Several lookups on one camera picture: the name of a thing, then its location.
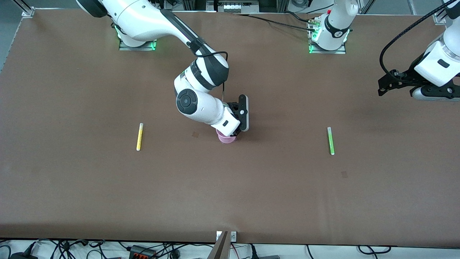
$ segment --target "red cable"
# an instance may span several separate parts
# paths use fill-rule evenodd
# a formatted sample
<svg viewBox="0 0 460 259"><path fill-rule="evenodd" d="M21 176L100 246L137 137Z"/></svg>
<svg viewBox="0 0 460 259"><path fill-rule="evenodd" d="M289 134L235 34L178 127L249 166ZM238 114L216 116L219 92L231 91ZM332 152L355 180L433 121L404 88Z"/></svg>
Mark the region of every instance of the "red cable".
<svg viewBox="0 0 460 259"><path fill-rule="evenodd" d="M235 251L236 258L240 259L240 256L238 255L238 252L236 251L235 246L233 244L231 244L231 246L233 247L233 251Z"/></svg>

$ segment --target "pink cup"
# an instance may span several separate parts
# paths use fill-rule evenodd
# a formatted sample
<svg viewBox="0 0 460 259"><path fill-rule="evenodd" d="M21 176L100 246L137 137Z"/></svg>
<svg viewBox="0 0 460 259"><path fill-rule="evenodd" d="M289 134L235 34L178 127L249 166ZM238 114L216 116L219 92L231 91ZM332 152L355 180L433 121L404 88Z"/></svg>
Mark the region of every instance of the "pink cup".
<svg viewBox="0 0 460 259"><path fill-rule="evenodd" d="M234 137L227 137L227 136L225 136L224 134L222 134L220 131L218 131L217 129L216 129L216 132L217 132L217 136L219 137L220 142L222 142L222 143L224 143L224 144L232 143L232 142L235 141L235 139L236 139L236 136L234 136Z"/></svg>

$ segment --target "green marker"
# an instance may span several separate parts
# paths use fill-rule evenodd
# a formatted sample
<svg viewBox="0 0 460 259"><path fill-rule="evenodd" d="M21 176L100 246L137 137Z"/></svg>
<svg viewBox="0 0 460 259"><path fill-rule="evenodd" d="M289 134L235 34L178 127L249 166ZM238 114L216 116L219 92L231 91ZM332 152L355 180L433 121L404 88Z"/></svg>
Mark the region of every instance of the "green marker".
<svg viewBox="0 0 460 259"><path fill-rule="evenodd" d="M331 150L331 155L335 154L334 151L334 142L332 141L332 129L328 127L328 137L329 137L329 149Z"/></svg>

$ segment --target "yellow marker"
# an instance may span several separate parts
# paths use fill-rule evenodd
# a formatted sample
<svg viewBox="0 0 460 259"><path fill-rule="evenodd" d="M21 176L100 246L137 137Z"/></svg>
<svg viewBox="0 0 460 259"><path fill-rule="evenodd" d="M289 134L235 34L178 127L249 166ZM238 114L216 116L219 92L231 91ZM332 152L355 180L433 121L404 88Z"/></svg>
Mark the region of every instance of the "yellow marker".
<svg viewBox="0 0 460 259"><path fill-rule="evenodd" d="M141 151L141 142L142 142L142 131L144 130L144 124L139 124L139 134L138 134L138 147L136 148L137 151Z"/></svg>

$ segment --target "brown tabletop surface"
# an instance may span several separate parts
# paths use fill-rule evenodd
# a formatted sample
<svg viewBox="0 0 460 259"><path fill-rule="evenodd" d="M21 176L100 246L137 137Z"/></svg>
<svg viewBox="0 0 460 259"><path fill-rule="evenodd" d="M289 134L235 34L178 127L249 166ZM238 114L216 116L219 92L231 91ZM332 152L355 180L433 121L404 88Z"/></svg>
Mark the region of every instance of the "brown tabletop surface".
<svg viewBox="0 0 460 259"><path fill-rule="evenodd" d="M377 94L381 49L417 18L358 16L347 54L323 55L308 54L301 30L177 15L229 53L225 98L249 96L250 130L224 145L177 111L173 80L195 59L178 39L118 51L109 18L37 10L0 74L0 236L213 241L236 230L239 242L459 246L459 104ZM442 31L428 19L387 67L405 70Z"/></svg>

